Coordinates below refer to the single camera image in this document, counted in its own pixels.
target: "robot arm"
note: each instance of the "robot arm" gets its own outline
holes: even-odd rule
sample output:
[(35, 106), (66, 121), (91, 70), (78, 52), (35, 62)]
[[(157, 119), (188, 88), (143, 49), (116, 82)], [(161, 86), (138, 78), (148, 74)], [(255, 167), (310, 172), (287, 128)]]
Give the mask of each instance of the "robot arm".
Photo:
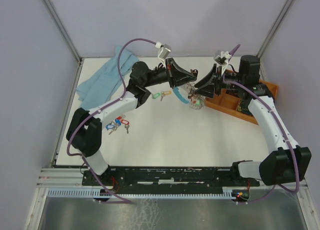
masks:
[[(165, 46), (163, 48), (164, 49), (159, 51), (160, 59), (166, 56), (165, 51), (167, 50)], [(142, 61), (136, 62), (132, 66), (126, 93), (120, 101), (103, 110), (100, 109), (111, 103), (113, 100), (88, 111), (79, 108), (74, 112), (66, 134), (68, 141), (81, 122), (92, 113), (98, 111), (98, 114), (91, 117), (85, 125), (80, 128), (71, 143), (74, 148), (82, 153), (97, 175), (101, 175), (109, 167), (100, 151), (102, 130), (106, 125), (116, 119), (119, 115), (134, 110), (144, 104), (151, 95), (146, 87), (169, 82), (170, 87), (175, 88), (197, 80), (197, 70), (187, 72), (179, 67), (173, 58), (165, 59), (164, 63), (165, 66), (156, 67), (154, 70), (150, 70), (146, 63)]]
[[(311, 159), (311, 152), (308, 147), (299, 146), (281, 120), (274, 105), (274, 97), (268, 87), (260, 82), (259, 58), (252, 55), (242, 56), (239, 72), (227, 73), (224, 72), (225, 63), (221, 61), (223, 60), (222, 56), (217, 58), (220, 60), (217, 61), (219, 66), (217, 67), (215, 64), (210, 73), (195, 85), (197, 89), (194, 93), (213, 98), (215, 95), (221, 94), (222, 89), (236, 91), (237, 96), (243, 100), (243, 107), (249, 109), (261, 127), (269, 151), (269, 156), (262, 162), (234, 162), (232, 168), (237, 175), (243, 178), (261, 179), (267, 186), (295, 182), (293, 157), (287, 145), (287, 142), (290, 142), (297, 162), (299, 179), (302, 181)], [(271, 110), (239, 85), (253, 92)], [(283, 136), (279, 125), (283, 128), (286, 137)]]

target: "light blue towel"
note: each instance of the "light blue towel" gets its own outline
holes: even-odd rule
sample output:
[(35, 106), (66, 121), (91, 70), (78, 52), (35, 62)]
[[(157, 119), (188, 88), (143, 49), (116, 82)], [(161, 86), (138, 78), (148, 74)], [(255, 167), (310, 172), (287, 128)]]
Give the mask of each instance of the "light blue towel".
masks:
[[(108, 102), (121, 85), (118, 74), (117, 60), (121, 46), (115, 48), (115, 56), (107, 61), (87, 81), (81, 83), (75, 90), (82, 101), (80, 107), (89, 110)], [(132, 52), (124, 49), (120, 57), (120, 71), (122, 76), (128, 74), (138, 58)]]

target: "wooden tray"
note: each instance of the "wooden tray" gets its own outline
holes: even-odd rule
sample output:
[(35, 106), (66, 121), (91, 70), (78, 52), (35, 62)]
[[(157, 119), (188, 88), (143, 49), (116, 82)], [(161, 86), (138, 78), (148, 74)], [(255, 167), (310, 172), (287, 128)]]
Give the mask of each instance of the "wooden tray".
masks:
[[(260, 81), (261, 83), (265, 84), (268, 89), (271, 91), (273, 94), (274, 98), (277, 98), (278, 94), (278, 88), (279, 86), (267, 81)], [(215, 95), (214, 98), (206, 98), (204, 100), (204, 103), (207, 107), (218, 110), (220, 112), (223, 112), (225, 114), (229, 114), (231, 116), (234, 116), (239, 119), (243, 119), (247, 122), (257, 124), (257, 120), (253, 116), (246, 115), (242, 112), (237, 111), (240, 98), (236, 96), (232, 96), (230, 94), (226, 93), (226, 89), (223, 89), (221, 91), (220, 96)]]

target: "black mounting plate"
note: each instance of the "black mounting plate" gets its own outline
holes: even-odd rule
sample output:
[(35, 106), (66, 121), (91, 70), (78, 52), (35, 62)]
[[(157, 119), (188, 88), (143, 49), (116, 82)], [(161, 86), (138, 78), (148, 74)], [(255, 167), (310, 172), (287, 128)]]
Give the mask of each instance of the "black mounting plate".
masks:
[[(253, 178), (235, 176), (230, 167), (111, 166), (99, 176), (105, 186), (113, 185), (111, 177), (119, 183), (118, 194), (222, 194), (222, 187), (247, 187), (248, 180), (251, 187), (260, 185)], [(82, 185), (99, 186), (89, 170)]]

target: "gray wall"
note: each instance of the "gray wall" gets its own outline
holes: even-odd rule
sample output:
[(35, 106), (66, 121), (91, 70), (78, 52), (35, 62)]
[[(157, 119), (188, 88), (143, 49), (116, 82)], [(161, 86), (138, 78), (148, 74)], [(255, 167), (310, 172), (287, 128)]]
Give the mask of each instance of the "gray wall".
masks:
[(306, 179), (320, 213), (320, 5), (297, 0), (275, 35), (263, 65), (271, 82), (279, 84), (277, 109), (312, 159)]
[(77, 63), (41, 0), (0, 0), (0, 228), (22, 229)]
[[(161, 41), (171, 56), (212, 56), (242, 44), (256, 54), (286, 0), (51, 0), (82, 57), (113, 56), (133, 38)], [(145, 43), (129, 46), (155, 56)]]

